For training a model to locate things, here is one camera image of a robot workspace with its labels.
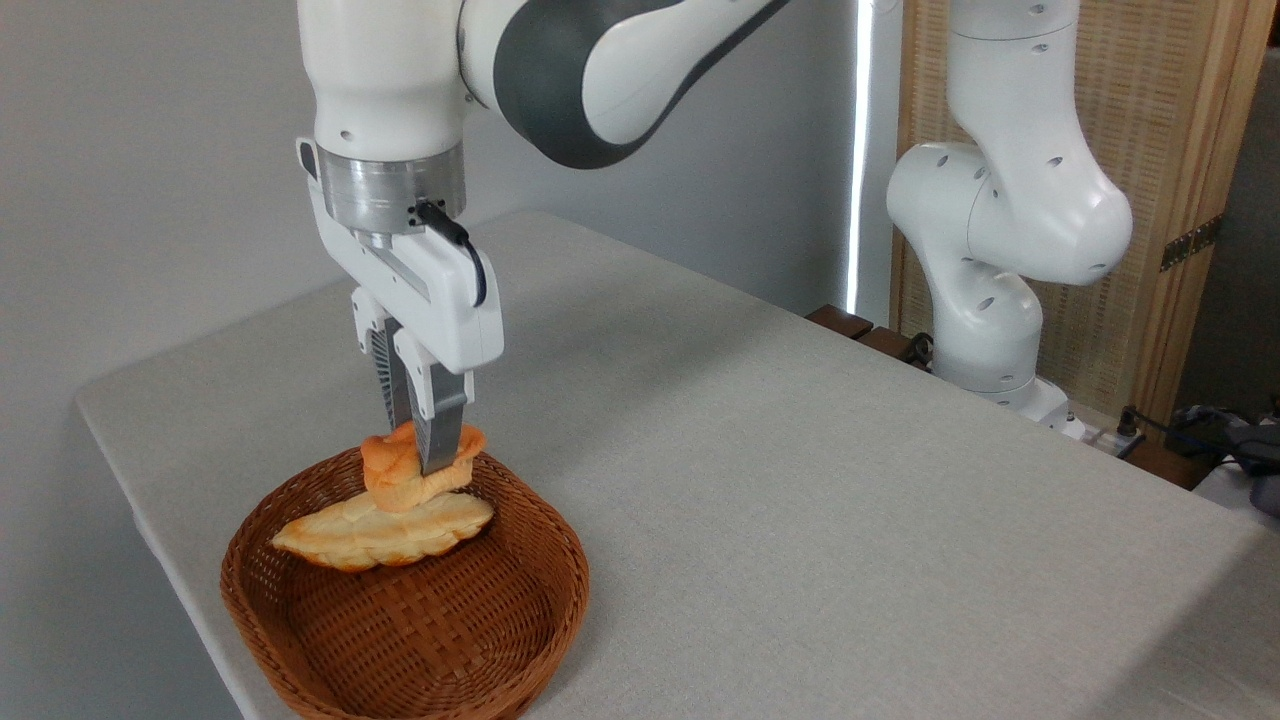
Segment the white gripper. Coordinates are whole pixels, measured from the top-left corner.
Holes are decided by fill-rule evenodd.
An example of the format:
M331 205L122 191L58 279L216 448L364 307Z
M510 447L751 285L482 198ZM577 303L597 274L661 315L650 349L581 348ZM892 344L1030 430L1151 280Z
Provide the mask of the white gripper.
M296 152L323 246L362 286L351 295L355 327L390 428L412 421L421 475L448 468L474 401L471 370L506 342L497 273L456 220L466 202L463 146L374 161L298 138Z

